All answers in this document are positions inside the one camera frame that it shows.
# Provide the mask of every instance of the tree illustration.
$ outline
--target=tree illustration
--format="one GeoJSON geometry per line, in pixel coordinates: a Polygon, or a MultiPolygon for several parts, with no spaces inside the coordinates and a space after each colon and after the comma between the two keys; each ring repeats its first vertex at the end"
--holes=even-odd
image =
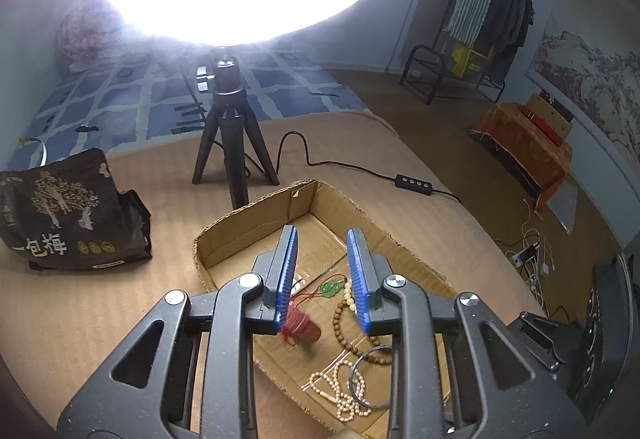
{"type": "Polygon", "coordinates": [[[95,192],[84,188],[80,183],[68,183],[53,176],[50,172],[40,172],[40,179],[36,180],[36,190],[31,202],[40,213],[51,217],[51,222],[57,228],[60,222],[57,213],[70,213],[74,210],[82,212],[78,224],[86,229],[93,229],[91,222],[91,208],[98,206],[100,200],[95,192]]]}

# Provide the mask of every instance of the black power cable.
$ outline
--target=black power cable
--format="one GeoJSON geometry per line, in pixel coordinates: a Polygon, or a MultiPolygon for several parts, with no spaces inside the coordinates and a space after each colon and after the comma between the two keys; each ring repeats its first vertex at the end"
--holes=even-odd
{"type": "MultiPolygon", "coordinates": [[[[537,237],[537,238],[538,238],[538,241],[537,241],[537,242],[534,242],[532,245],[537,245],[537,244],[539,244],[539,243],[540,243],[540,235],[533,235],[533,236],[534,236],[534,237],[537,237]]],[[[495,242],[496,244],[502,244],[502,245],[505,245],[505,246],[507,246],[507,247],[513,247],[514,245],[518,245],[520,242],[522,242],[522,241],[526,241],[527,239],[530,239],[530,238],[531,238],[531,236],[529,236],[529,237],[522,237],[521,239],[519,239],[519,241],[515,241],[515,242],[513,242],[513,244],[507,244],[506,242],[503,242],[503,241],[496,241],[496,240],[494,240],[494,242],[495,242]]]]}
{"type": "MultiPolygon", "coordinates": [[[[216,146],[219,146],[220,148],[222,148],[222,151],[225,151],[225,147],[222,146],[222,143],[219,143],[218,141],[216,141],[214,139],[213,140],[213,144],[216,145],[216,146]]],[[[251,178],[251,170],[249,170],[248,166],[246,166],[246,165],[244,166],[244,171],[246,172],[246,176],[251,178]]]]}
{"type": "MultiPolygon", "coordinates": [[[[302,135],[300,132],[297,132],[295,130],[290,130],[290,132],[287,132],[285,135],[282,136],[282,139],[280,140],[280,146],[278,147],[278,158],[276,160],[276,175],[278,174],[278,172],[280,171],[280,158],[282,156],[282,146],[284,145],[284,141],[286,140],[286,138],[290,135],[297,135],[300,139],[302,139],[302,143],[305,145],[305,159],[306,159],[306,165],[307,166],[319,166],[322,164],[331,164],[334,166],[342,166],[344,168],[352,168],[353,170],[360,170],[361,172],[366,172],[368,174],[371,174],[375,177],[379,177],[380,179],[384,179],[386,181],[391,181],[392,183],[396,183],[396,178],[395,177],[389,177],[388,175],[382,175],[379,174],[377,172],[374,172],[372,170],[369,170],[367,168],[363,168],[362,166],[357,166],[354,164],[349,164],[349,163],[342,163],[339,161],[318,161],[316,163],[312,163],[309,160],[309,147],[308,144],[306,143],[306,138],[304,135],[302,135]]],[[[452,199],[457,200],[460,204],[462,204],[462,202],[460,201],[460,199],[455,196],[452,193],[449,192],[444,192],[442,190],[436,190],[435,188],[433,189],[434,193],[440,194],[440,195],[444,195],[447,197],[451,197],[452,199]]]]}
{"type": "Polygon", "coordinates": [[[556,313],[558,313],[559,310],[562,310],[562,312],[564,313],[564,316],[566,316],[566,322],[570,324],[571,318],[569,318],[569,313],[566,311],[566,309],[562,305],[559,305],[555,311],[549,314],[549,319],[553,318],[556,315],[556,313]]]}

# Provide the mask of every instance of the white bead necklace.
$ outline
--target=white bead necklace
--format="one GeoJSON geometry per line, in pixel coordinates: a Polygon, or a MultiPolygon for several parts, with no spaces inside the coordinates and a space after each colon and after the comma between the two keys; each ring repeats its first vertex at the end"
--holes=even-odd
{"type": "Polygon", "coordinates": [[[344,299],[347,301],[349,308],[352,312],[357,314],[356,311],[356,300],[351,296],[351,280],[349,280],[346,284],[344,284],[344,299]]]}
{"type": "MultiPolygon", "coordinates": [[[[338,363],[335,364],[332,377],[329,377],[329,375],[325,374],[324,372],[314,372],[309,377],[309,386],[318,395],[320,395],[321,397],[324,397],[326,400],[330,401],[331,403],[334,403],[337,408],[337,411],[335,413],[337,418],[341,422],[347,423],[349,421],[352,421],[356,414],[359,415],[360,417],[366,417],[371,413],[371,409],[367,408],[366,410],[361,410],[360,405],[358,405],[358,403],[356,403],[353,400],[353,396],[348,392],[348,390],[346,393],[342,392],[342,389],[340,387],[340,381],[338,381],[338,371],[340,370],[340,367],[343,365],[346,365],[347,367],[349,367],[349,369],[351,369],[351,367],[353,366],[353,363],[347,359],[341,359],[340,361],[338,361],[338,363]],[[327,394],[326,392],[323,392],[322,390],[318,389],[318,387],[316,387],[316,381],[318,381],[321,378],[326,380],[326,382],[329,383],[329,386],[332,389],[334,389],[335,395],[327,394]]],[[[354,372],[353,388],[356,395],[364,403],[368,403],[368,401],[364,399],[364,389],[365,389],[364,378],[362,377],[360,372],[358,372],[357,370],[354,372]]]]}

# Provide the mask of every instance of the clothes rack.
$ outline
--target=clothes rack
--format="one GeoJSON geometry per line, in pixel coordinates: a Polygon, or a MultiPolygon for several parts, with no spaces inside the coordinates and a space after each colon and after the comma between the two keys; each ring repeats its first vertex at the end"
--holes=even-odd
{"type": "Polygon", "coordinates": [[[425,103],[430,105],[434,98],[442,98],[442,99],[465,99],[460,98],[459,96],[444,96],[438,95],[438,90],[440,89],[444,78],[448,78],[449,80],[454,80],[459,82],[460,85],[452,85],[452,88],[468,88],[468,86],[463,85],[470,84],[474,85],[473,92],[480,92],[486,99],[489,99],[493,103],[497,103],[500,99],[500,96],[504,92],[504,88],[506,83],[502,80],[502,83],[494,83],[485,72],[488,68],[488,65],[492,61],[492,53],[490,57],[486,59],[484,64],[482,65],[482,69],[479,72],[479,77],[475,80],[460,77],[459,75],[453,74],[450,70],[447,70],[447,64],[445,60],[445,53],[442,48],[438,49],[438,43],[442,37],[442,33],[444,27],[449,21],[450,16],[452,15],[452,8],[454,6],[455,0],[449,0],[447,3],[447,8],[445,9],[444,15],[442,16],[442,20],[440,21],[440,27],[438,28],[438,33],[436,34],[435,40],[431,46],[427,46],[424,44],[416,45],[406,60],[404,70],[402,72],[402,76],[400,78],[400,84],[404,85],[405,83],[412,88],[414,88],[421,96],[424,97],[425,103]],[[418,64],[422,69],[426,69],[429,72],[432,72],[435,75],[435,80],[433,82],[425,82],[422,80],[413,80],[409,77],[409,72],[413,64],[418,64]],[[495,99],[489,98],[483,91],[481,87],[494,88],[498,90],[498,95],[495,99]]]}

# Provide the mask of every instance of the cardboard box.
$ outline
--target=cardboard box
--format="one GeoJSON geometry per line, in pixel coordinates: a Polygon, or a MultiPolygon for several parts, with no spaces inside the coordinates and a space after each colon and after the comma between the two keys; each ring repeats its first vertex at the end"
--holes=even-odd
{"type": "MultiPolygon", "coordinates": [[[[298,261],[296,273],[305,279],[305,292],[311,292],[324,278],[335,273],[349,276],[344,239],[353,227],[364,230],[369,249],[385,256],[395,273],[416,282],[425,291],[454,297],[452,286],[420,261],[411,251],[402,247],[383,229],[329,184],[310,180],[263,197],[236,210],[206,228],[194,242],[194,261],[205,288],[215,291],[227,281],[251,270],[255,258],[265,251],[275,249],[280,230],[286,224],[298,229],[298,261]]],[[[312,298],[300,308],[321,327],[322,337],[308,345],[298,342],[295,346],[284,342],[282,336],[260,336],[254,339],[254,360],[267,376],[306,412],[333,431],[344,427],[336,418],[335,405],[318,396],[308,387],[311,374],[327,371],[337,358],[354,361],[356,356],[345,352],[335,339],[332,316],[342,299],[342,292],[333,298],[312,298]]],[[[370,348],[367,337],[361,332],[355,316],[344,311],[340,322],[345,337],[358,348],[370,348]]],[[[389,343],[389,337],[382,337],[389,343]]],[[[436,337],[442,391],[449,393],[444,346],[436,337]]],[[[391,368],[383,365],[361,363],[359,369],[366,381],[365,398],[378,405],[388,401],[391,368]]],[[[340,371],[340,383],[346,392],[347,368],[340,371]]],[[[332,393],[323,381],[319,388],[332,393]]],[[[358,417],[347,424],[364,437],[386,437],[388,411],[373,411],[366,418],[358,417]]]]}
{"type": "Polygon", "coordinates": [[[527,106],[534,114],[539,115],[564,141],[571,132],[571,122],[567,121],[539,94],[532,94],[527,101],[527,106]]]}

